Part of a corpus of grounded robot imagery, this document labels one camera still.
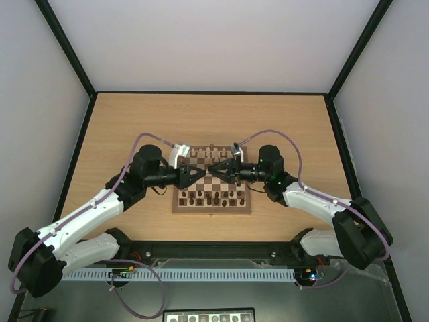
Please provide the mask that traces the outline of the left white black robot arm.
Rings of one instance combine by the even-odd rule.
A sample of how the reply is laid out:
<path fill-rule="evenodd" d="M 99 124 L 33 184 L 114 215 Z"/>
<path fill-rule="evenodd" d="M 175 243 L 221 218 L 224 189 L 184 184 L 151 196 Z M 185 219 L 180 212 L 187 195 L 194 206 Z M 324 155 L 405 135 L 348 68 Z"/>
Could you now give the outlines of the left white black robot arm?
<path fill-rule="evenodd" d="M 121 172 L 100 192 L 69 215 L 37 231 L 26 227 L 15 236 L 8 268 L 13 273 L 11 292 L 21 291 L 33 297 L 50 292 L 62 277 L 95 262 L 110 260 L 127 245 L 127 237 L 118 229 L 88 241 L 81 238 L 100 224 L 125 212 L 142 200 L 148 188 L 174 186 L 188 188 L 206 175 L 206 170 L 179 164 L 189 146 L 173 145 L 170 159 L 155 145 L 132 148 Z"/>

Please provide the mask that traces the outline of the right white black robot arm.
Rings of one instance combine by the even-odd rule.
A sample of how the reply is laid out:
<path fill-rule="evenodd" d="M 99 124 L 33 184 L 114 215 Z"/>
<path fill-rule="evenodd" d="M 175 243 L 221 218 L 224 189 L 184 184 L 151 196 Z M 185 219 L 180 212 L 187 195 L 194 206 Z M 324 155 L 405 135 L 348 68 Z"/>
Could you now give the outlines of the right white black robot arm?
<path fill-rule="evenodd" d="M 273 202 L 305 211 L 332 226 L 328 231 L 302 231 L 292 246 L 297 261 L 334 256 L 363 270 L 388 257 L 392 238 L 370 201 L 363 197 L 341 199 L 307 187 L 284 170 L 284 159 L 276 146 L 262 146 L 256 163 L 245 163 L 237 144 L 232 150 L 232 158 L 209 166 L 213 176 L 235 185 L 261 182 Z"/>

